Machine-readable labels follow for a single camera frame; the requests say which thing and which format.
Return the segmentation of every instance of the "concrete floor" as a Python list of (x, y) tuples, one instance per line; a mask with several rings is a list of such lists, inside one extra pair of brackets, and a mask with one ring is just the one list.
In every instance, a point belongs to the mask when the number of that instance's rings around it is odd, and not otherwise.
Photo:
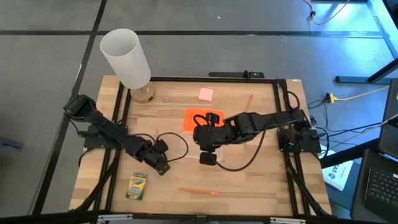
[[(379, 0), (372, 2), (382, 8)], [(0, 30), (91, 30), (100, 3), (0, 1)], [(317, 20), (322, 21), (341, 5), (323, 2), (314, 7)], [(309, 11), (302, 0), (113, 0), (106, 5), (99, 30), (379, 31), (365, 3), (350, 3), (324, 26), (308, 21)], [(391, 26), (382, 10), (381, 18)], [(80, 88), (80, 93), (92, 98), (98, 95), (102, 76), (114, 74), (100, 52), (101, 38), (96, 37)], [(301, 79), (307, 102), (322, 99), (326, 92), (343, 98), (380, 88), (342, 85), (333, 80), (336, 75), (370, 76), (393, 60), (383, 38), (368, 36), (141, 35), (140, 40), (153, 76), (262, 71), (267, 78)], [(0, 136), (24, 143), (20, 150), (0, 149), (0, 217), (25, 215), (32, 208), (62, 106), (70, 95), (87, 41), (86, 35), (0, 35)], [(380, 121), (386, 96), (387, 91), (380, 91), (327, 105), (329, 128), (346, 129)], [(317, 126), (325, 127), (323, 107), (311, 110), (311, 114)], [(63, 144), (44, 213), (68, 210), (83, 145), (72, 128)], [(351, 142), (368, 141), (378, 132)], [(337, 151), (348, 147), (339, 146)], [(339, 216), (347, 216), (332, 207)]]

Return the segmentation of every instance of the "wooden board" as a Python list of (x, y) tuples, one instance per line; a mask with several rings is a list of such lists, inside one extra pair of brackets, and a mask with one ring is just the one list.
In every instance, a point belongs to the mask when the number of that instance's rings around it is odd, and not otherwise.
[[(116, 76), (104, 76), (99, 91), (97, 107), (108, 119), (112, 116), (118, 81)], [(287, 80), (287, 83), (288, 89), (297, 94), (301, 108), (308, 115), (301, 81)], [(229, 117), (245, 110), (251, 94), (253, 99), (249, 112), (276, 112), (274, 92), (270, 84), (154, 82), (154, 85), (156, 96), (150, 103), (140, 104), (131, 101), (127, 120), (130, 133), (147, 133), (152, 136), (165, 132), (181, 134), (185, 109), (211, 108), (222, 110), (225, 116)], [(214, 90), (213, 101), (198, 99), (201, 87)], [(294, 98), (290, 97), (290, 100), (292, 106), (295, 106)], [(166, 152), (169, 159), (184, 152), (184, 148), (180, 149), (181, 142), (177, 137), (169, 135), (162, 139), (169, 145)], [(221, 163), (230, 168), (242, 167), (254, 154), (259, 140), (260, 136), (246, 144), (223, 146)], [(96, 149), (83, 158), (70, 208), (79, 206), (96, 185), (103, 154), (103, 149)], [(330, 213), (319, 161), (311, 154), (302, 154), (301, 158), (308, 189), (323, 209)], [(218, 166), (201, 165), (198, 159), (191, 157), (171, 162), (170, 166), (170, 170), (160, 176), (147, 164), (141, 164), (122, 152), (111, 210), (132, 213), (292, 215), (285, 165), (275, 129), (267, 131), (256, 160), (241, 172), (228, 172)], [(129, 179), (135, 172), (149, 175), (142, 201), (126, 198)], [(182, 192), (178, 190), (179, 187), (216, 190), (220, 195)], [(103, 192), (101, 207), (104, 207), (106, 193), (107, 187)], [(296, 195), (299, 210), (302, 212), (298, 188)]]

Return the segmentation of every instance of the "wooden base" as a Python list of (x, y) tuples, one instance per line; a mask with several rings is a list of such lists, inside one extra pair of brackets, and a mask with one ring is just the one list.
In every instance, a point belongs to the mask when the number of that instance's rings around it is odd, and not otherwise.
[(138, 103), (148, 103), (155, 97), (155, 86), (149, 82), (144, 87), (130, 90), (131, 98)]

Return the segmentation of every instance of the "pink sticky note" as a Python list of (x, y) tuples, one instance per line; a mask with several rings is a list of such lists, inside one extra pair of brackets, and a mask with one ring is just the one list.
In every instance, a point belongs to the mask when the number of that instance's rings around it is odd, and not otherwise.
[(207, 88), (200, 88), (199, 100), (211, 101), (213, 99), (213, 90)]

